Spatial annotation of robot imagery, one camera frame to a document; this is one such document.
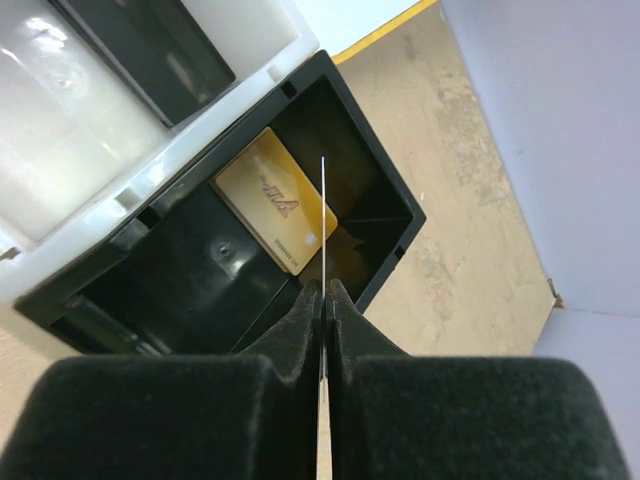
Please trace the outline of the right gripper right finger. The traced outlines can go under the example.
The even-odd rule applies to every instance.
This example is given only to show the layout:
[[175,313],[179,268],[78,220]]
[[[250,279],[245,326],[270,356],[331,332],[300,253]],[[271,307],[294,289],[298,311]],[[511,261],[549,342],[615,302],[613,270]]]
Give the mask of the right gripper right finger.
[[413,356],[327,287],[337,479],[627,479],[601,399],[575,364]]

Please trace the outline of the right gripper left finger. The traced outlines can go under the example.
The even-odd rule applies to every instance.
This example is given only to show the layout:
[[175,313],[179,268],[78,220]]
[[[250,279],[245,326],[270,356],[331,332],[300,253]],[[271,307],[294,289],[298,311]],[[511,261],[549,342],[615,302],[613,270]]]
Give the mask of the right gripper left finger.
[[312,479],[320,285],[236,354],[87,355],[34,386],[5,479]]

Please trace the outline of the black white three-bin organizer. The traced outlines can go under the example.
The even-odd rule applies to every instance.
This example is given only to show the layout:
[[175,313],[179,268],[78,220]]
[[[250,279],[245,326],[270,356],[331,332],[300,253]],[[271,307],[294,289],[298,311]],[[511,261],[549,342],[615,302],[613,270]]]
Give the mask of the black white three-bin organizer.
[[303,284],[209,181],[271,128],[338,226],[327,277],[367,307],[424,224],[293,1],[180,1],[236,75],[166,127],[51,5],[1,5],[1,298],[84,353],[228,353]]

